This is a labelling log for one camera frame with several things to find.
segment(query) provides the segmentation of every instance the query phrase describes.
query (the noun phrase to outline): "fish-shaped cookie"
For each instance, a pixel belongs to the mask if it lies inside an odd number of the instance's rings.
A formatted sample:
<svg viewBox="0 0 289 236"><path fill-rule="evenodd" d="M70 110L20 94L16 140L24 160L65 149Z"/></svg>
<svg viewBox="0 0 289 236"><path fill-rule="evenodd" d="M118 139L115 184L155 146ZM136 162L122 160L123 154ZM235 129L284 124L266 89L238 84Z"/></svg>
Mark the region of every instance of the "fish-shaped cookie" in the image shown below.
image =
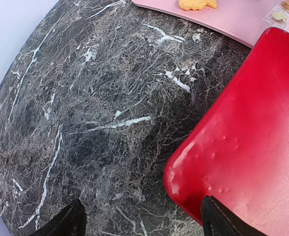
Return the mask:
<svg viewBox="0 0 289 236"><path fill-rule="evenodd" d="M179 6L188 10L202 10L206 6L216 9L218 7L217 0L179 0Z"/></svg>

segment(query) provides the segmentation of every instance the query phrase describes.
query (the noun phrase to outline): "pink tray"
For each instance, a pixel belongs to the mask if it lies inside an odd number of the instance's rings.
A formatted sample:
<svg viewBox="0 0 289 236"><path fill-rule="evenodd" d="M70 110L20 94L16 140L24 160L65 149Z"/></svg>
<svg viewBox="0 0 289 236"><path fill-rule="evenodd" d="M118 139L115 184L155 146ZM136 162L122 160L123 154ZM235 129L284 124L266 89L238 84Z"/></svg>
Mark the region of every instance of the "pink tray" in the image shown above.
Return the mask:
<svg viewBox="0 0 289 236"><path fill-rule="evenodd" d="M132 0L134 4L165 12L218 31L252 48L265 29L266 13L280 0L218 0L218 8L184 11L178 0Z"/></svg>

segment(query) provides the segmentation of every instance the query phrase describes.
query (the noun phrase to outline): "black marble surface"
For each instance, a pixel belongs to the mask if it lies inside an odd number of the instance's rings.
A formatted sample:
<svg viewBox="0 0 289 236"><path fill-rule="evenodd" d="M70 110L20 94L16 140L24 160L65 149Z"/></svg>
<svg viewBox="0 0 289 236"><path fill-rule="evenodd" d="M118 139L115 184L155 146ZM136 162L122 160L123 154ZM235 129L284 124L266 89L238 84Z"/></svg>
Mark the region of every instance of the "black marble surface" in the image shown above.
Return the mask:
<svg viewBox="0 0 289 236"><path fill-rule="evenodd" d="M71 199L87 235L198 236L164 166L249 49L130 0L64 0L0 86L0 213L13 235Z"/></svg>

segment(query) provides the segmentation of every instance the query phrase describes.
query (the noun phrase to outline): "plastic wrapper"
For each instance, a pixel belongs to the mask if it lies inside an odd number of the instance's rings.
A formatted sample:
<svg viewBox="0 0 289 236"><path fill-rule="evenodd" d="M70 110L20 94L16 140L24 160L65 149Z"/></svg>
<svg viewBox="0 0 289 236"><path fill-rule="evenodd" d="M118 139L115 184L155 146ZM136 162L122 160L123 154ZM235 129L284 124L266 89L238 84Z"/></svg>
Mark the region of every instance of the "plastic wrapper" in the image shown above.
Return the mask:
<svg viewBox="0 0 289 236"><path fill-rule="evenodd" d="M263 20L272 27L286 30L289 27L289 12L279 3L264 16Z"/></svg>

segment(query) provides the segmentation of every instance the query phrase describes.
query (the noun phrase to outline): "white floor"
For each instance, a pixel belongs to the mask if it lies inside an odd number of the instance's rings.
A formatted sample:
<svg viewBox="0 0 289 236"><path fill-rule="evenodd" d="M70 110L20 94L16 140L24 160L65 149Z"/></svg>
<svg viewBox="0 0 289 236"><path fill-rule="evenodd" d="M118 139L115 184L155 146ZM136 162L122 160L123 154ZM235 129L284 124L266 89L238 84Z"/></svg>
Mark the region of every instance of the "white floor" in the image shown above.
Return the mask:
<svg viewBox="0 0 289 236"><path fill-rule="evenodd" d="M58 0L0 0L0 83L25 41Z"/></svg>

